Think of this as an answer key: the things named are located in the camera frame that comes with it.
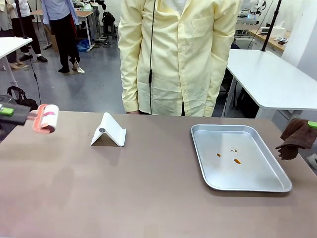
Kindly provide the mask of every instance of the yellow button-up shirt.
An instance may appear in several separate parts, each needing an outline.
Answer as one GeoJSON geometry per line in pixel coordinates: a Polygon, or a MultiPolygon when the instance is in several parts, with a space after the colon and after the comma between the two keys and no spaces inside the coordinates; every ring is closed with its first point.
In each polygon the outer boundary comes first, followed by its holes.
{"type": "Polygon", "coordinates": [[[122,0],[119,25],[127,112],[211,117],[233,42],[239,0],[187,0],[183,14],[157,0],[122,0]]]}

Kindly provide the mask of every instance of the brown cloth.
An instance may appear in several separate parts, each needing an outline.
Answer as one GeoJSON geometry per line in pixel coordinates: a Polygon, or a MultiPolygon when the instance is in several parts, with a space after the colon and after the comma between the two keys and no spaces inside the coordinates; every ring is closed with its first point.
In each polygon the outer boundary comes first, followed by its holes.
{"type": "Polygon", "coordinates": [[[281,135],[284,143],[276,149],[283,160],[296,158],[298,149],[311,149],[317,138],[317,129],[308,126],[308,120],[293,119],[281,135]]]}

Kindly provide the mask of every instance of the metal tray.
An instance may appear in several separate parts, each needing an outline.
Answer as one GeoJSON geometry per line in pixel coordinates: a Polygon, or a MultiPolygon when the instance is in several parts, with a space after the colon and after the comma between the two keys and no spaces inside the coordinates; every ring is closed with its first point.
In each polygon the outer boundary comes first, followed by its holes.
{"type": "Polygon", "coordinates": [[[292,189],[292,182],[252,127],[195,125],[191,132],[204,180],[211,188],[261,192],[292,189]]]}

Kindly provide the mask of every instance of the blue shirt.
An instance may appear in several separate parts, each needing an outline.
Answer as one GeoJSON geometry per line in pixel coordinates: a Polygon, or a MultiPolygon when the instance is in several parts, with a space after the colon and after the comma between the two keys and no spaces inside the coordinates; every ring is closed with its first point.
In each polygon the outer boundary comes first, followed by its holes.
{"type": "Polygon", "coordinates": [[[42,0],[43,23],[49,24],[50,20],[59,20],[71,13],[75,24],[78,25],[78,16],[72,0],[42,0]]]}

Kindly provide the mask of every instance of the black shoe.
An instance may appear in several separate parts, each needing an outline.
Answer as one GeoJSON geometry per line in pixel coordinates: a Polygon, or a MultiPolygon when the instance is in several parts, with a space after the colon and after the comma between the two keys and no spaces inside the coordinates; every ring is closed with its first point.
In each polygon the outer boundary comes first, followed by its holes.
{"type": "Polygon", "coordinates": [[[38,56],[36,59],[42,63],[46,63],[48,61],[44,56],[38,56]]]}
{"type": "Polygon", "coordinates": [[[26,61],[26,60],[29,60],[29,59],[32,59],[32,58],[33,58],[33,55],[23,55],[20,58],[20,61],[26,61]]]}
{"type": "Polygon", "coordinates": [[[69,73],[69,69],[68,68],[61,68],[60,70],[59,70],[59,72],[60,73],[69,73]]]}

